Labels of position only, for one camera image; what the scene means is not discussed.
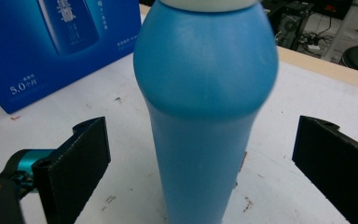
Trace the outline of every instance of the white table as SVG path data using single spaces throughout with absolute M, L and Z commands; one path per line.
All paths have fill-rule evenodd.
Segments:
M 331 121 L 358 141 L 358 84 L 280 63 L 223 223 L 348 223 L 291 161 L 300 115 Z M 100 116 L 106 117 L 112 161 L 76 223 L 167 223 L 132 55 L 12 115 L 0 108 L 0 172 L 14 152 L 56 148 L 72 135 L 74 125 Z M 37 194 L 27 195 L 21 206 L 27 223 L 46 223 Z

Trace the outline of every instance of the black cable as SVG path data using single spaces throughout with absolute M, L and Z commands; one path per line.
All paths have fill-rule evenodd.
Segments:
M 331 16 L 330 16 L 330 22 L 329 22 L 328 28 L 325 29 L 325 30 L 323 30 L 323 31 L 321 31 L 318 35 L 321 35 L 322 33 L 324 33 L 324 32 L 326 32 L 326 31 L 330 30 L 330 28 L 331 28 Z
M 331 41 L 333 40 L 333 36 L 332 35 L 324 35 L 324 36 L 321 36 L 321 39 L 324 41 L 324 43 L 326 44 L 330 44 Z

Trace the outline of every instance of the blue box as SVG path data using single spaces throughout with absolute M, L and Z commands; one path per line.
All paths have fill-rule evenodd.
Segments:
M 0 106 L 12 113 L 133 52 L 136 0 L 0 0 Z

